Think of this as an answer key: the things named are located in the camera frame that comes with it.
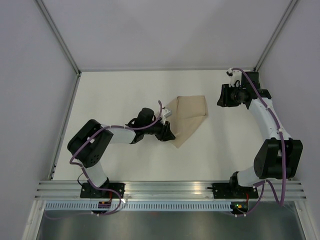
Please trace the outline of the beige cloth napkin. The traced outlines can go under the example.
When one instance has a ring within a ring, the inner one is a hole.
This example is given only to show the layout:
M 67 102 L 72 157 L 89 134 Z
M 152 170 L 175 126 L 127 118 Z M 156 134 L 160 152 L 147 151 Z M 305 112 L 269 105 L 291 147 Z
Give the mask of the beige cloth napkin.
M 172 115 L 167 118 L 170 130 L 175 136 L 171 143 L 180 148 L 208 117 L 205 96 L 178 96 L 165 106 Z

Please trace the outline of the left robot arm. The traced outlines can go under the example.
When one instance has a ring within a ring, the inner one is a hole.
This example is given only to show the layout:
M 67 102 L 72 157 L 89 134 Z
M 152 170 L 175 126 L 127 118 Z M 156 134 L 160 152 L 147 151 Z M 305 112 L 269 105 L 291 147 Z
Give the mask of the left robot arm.
M 104 198 L 109 193 L 109 179 L 100 160 L 108 145 L 133 145 L 142 141 L 145 135 L 155 136 L 161 142 L 173 141 L 176 137 L 167 121 L 171 115 L 172 111 L 166 107 L 161 108 L 157 116 L 152 109 L 142 108 L 137 117 L 125 125 L 107 126 L 90 119 L 67 144 L 72 155 L 69 163 L 80 166 L 92 184 L 92 193 Z

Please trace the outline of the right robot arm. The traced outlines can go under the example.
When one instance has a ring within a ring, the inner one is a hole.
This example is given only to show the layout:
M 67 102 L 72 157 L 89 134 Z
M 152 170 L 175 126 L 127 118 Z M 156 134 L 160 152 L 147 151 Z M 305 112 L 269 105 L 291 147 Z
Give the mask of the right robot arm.
M 230 68 L 226 72 L 230 82 L 221 86 L 217 105 L 223 108 L 245 105 L 256 120 L 264 140 L 253 165 L 236 172 L 234 182 L 229 183 L 228 192 L 235 198 L 263 180 L 285 180 L 293 178 L 303 151 L 301 140 L 293 139 L 278 118 L 267 89 L 259 82 L 257 71 Z

